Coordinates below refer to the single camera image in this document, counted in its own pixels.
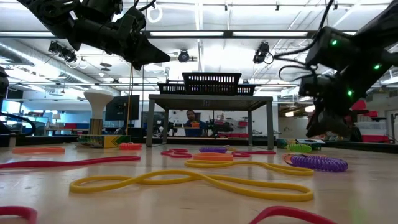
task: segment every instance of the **orange ring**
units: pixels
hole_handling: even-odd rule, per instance
[[[202,152],[193,155],[193,159],[206,161],[233,161],[234,156],[232,154],[224,154],[218,152]]]
[[[17,147],[12,150],[12,153],[65,153],[62,147]]]

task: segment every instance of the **purple spiral keychain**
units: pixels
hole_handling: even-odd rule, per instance
[[[288,154],[287,156],[284,156],[284,161],[295,167],[304,167],[326,172],[344,172],[348,169],[348,163],[346,161],[325,156]]]
[[[214,147],[214,146],[204,146],[199,149],[200,152],[218,152],[226,153],[228,149],[226,147]]]

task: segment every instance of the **monitor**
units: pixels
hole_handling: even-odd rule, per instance
[[[124,121],[127,120],[127,106],[129,96],[117,96],[106,105],[106,121]],[[138,120],[139,113],[139,95],[130,96],[130,121]]]

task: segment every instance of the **man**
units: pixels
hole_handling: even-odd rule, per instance
[[[185,129],[186,137],[205,137],[207,136],[206,132],[206,123],[202,121],[196,121],[195,112],[193,110],[187,110],[187,118],[188,121],[185,123],[184,127],[195,127],[196,125],[192,125],[192,123],[198,123],[198,129]]]

